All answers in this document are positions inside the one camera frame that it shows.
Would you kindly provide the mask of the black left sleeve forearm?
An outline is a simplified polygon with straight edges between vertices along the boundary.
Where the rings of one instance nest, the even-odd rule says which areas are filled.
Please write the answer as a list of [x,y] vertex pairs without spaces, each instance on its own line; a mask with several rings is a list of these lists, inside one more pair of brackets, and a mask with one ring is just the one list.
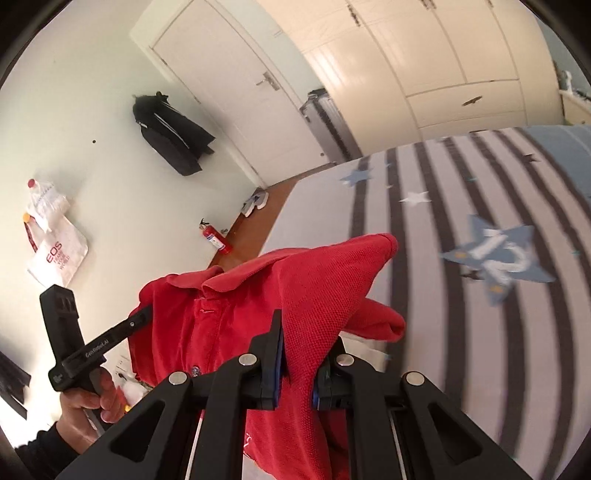
[[47,431],[40,430],[34,440],[15,449],[34,479],[55,480],[79,454],[62,438],[54,423]]

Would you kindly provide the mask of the person's left hand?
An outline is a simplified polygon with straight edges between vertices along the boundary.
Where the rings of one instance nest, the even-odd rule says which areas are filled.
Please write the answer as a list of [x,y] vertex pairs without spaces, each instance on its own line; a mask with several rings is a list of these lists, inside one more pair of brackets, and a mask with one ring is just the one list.
[[84,389],[71,389],[60,394],[61,416],[56,429],[61,438],[78,454],[84,453],[98,438],[98,433],[85,411],[97,410],[107,424],[118,422],[125,414],[126,401],[115,386],[111,374],[99,369],[100,394]]

